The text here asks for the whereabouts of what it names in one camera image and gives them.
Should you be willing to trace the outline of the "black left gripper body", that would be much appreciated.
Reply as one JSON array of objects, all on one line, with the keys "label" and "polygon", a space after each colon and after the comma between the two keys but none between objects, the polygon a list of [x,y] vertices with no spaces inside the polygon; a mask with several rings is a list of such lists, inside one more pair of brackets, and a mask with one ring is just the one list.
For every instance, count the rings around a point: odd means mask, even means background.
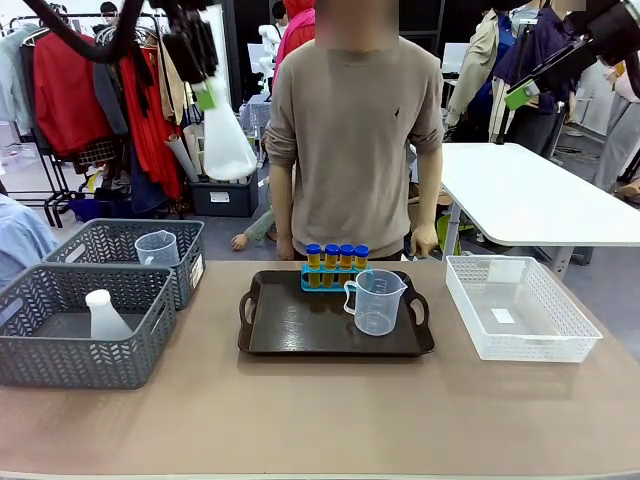
[{"label": "black left gripper body", "polygon": [[218,55],[212,27],[200,15],[216,4],[209,0],[162,2],[170,28],[163,42],[183,82],[201,83],[216,73]]}]

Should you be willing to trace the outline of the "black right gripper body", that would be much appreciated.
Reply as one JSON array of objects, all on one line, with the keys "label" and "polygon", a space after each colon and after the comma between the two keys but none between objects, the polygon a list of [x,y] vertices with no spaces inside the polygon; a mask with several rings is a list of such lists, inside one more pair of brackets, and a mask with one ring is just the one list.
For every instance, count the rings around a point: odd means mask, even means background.
[{"label": "black right gripper body", "polygon": [[566,20],[581,38],[572,54],[586,65],[616,65],[639,50],[638,1],[586,1],[584,10],[573,10]]}]

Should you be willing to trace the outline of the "person's left hand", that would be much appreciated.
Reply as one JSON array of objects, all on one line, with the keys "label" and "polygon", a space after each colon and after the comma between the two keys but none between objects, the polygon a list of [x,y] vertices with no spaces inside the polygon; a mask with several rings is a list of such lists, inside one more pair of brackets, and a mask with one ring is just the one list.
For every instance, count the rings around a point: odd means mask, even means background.
[{"label": "person's left hand", "polygon": [[426,258],[439,245],[434,223],[418,225],[411,234],[410,255]]}]

